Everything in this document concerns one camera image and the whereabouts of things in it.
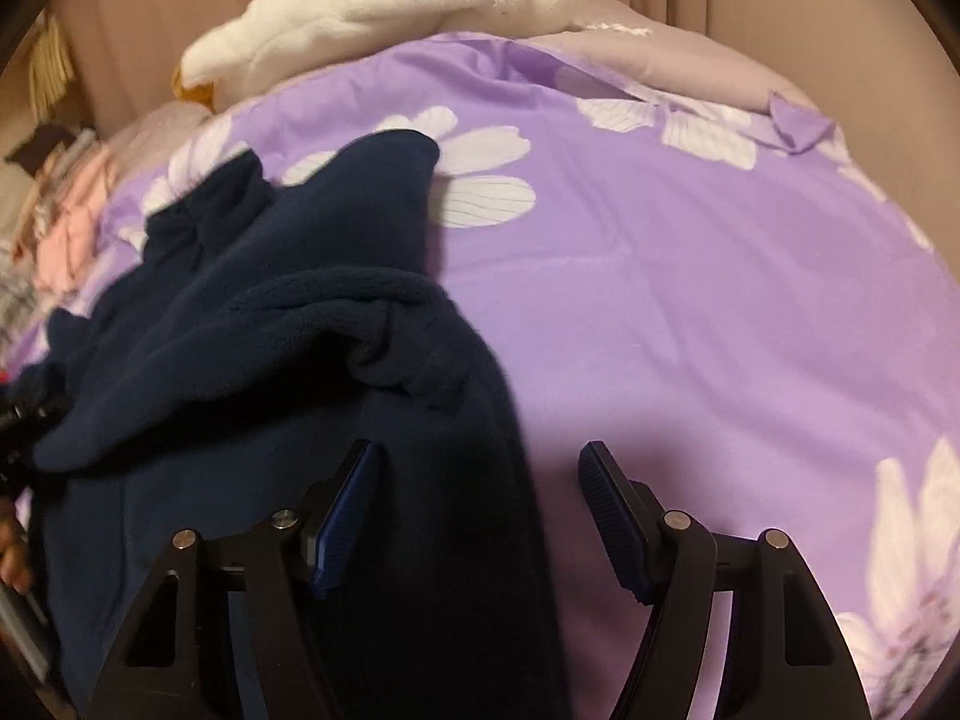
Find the person's left hand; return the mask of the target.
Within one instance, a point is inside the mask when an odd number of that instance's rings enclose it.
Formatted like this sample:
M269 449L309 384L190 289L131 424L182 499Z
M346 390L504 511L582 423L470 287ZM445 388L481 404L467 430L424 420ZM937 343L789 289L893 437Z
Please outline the person's left hand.
M0 499L0 580L15 592L25 595L31 590L34 575L29 565L26 532L16 516L16 507L9 499Z

